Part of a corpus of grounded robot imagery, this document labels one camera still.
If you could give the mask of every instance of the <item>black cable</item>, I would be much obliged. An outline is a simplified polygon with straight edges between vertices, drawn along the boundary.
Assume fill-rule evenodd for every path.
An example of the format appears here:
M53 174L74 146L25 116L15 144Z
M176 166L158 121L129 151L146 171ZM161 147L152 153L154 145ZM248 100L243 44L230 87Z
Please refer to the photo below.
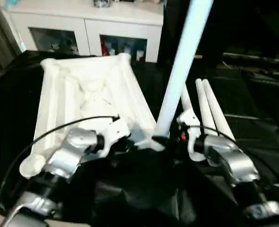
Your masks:
M35 143L37 143L38 141L40 141L41 139L43 139L45 136L49 135L50 133L53 133L59 129L62 129L64 127L67 127L69 125L72 125L72 124L76 124L76 123L79 123L79 122L83 122L83 121L86 121L86 120L91 120L91 119L96 119L96 118L112 118L113 121L115 121L115 119L117 119L118 117L114 117L114 116L95 116L95 117L86 117L86 118L82 118L82 119L79 119L79 120L76 120L76 121L72 121L72 122L69 122L69 123L66 123L66 124L63 124L63 125L60 125L58 127L55 127L54 129L51 129L49 130L48 132L45 132L43 135L39 136L38 138L36 138L32 143L30 143L29 145L27 145L17 156L16 158L11 162L10 166L8 167L7 169L7 172L4 174L4 177L3 177L3 180L2 180L2 183L1 183L1 186L0 186L0 200L1 200L1 196L2 196L2 192L4 190L4 186L5 186L5 183L7 181L7 178L12 170L12 168L14 167L15 163L19 160L19 158L25 154L31 147L32 145L34 145Z

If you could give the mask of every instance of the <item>white shelf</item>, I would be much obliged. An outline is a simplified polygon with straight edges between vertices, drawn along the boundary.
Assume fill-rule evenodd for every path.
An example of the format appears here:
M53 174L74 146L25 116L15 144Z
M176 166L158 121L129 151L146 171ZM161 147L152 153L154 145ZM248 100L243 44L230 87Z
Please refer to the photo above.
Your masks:
M95 8L93 0L20 0L9 11L154 26L163 24L163 4L152 2L120 2L108 8Z

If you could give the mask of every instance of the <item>red object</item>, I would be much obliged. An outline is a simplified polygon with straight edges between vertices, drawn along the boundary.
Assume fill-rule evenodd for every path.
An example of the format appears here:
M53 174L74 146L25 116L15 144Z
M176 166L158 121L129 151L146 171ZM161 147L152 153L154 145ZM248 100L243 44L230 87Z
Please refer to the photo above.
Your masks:
M107 47L105 45L105 40L104 39L101 39L101 54L103 56L109 56L109 53L108 53Z

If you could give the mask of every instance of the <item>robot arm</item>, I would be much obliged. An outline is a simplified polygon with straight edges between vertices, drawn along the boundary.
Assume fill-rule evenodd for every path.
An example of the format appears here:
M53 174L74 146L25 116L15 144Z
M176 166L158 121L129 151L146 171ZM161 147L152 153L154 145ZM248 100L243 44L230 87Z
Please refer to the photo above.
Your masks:
M48 226L44 220L59 211L65 196L62 188L71 182L79 165L106 157L114 143L129 135L129 128L122 119L110 124L101 134L81 128L71 129L42 171L30 178L28 189L23 192L1 226ZM30 211L35 217L23 214L22 209Z
M200 136L194 149L224 171L234 197L252 226L279 226L279 203L267 200L260 175L250 159L235 143L219 136Z

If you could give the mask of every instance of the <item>black table surface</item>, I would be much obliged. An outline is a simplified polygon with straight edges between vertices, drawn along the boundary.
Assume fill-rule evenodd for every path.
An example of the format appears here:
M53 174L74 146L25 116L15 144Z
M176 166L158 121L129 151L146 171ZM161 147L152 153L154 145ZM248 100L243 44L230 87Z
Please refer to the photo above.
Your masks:
M0 77L0 181L12 159L33 140L42 88L45 58L75 58L48 52L27 51L14 60ZM157 119L169 70L154 63L133 62L133 71L144 97ZM201 119L194 80L208 78L236 140L253 155L262 176L279 182L279 78L239 70L191 70L187 87L193 108ZM176 116L181 113L179 105ZM205 163L197 165L229 194L217 171ZM19 178L18 164L8 179ZM14 188L8 187L5 193Z

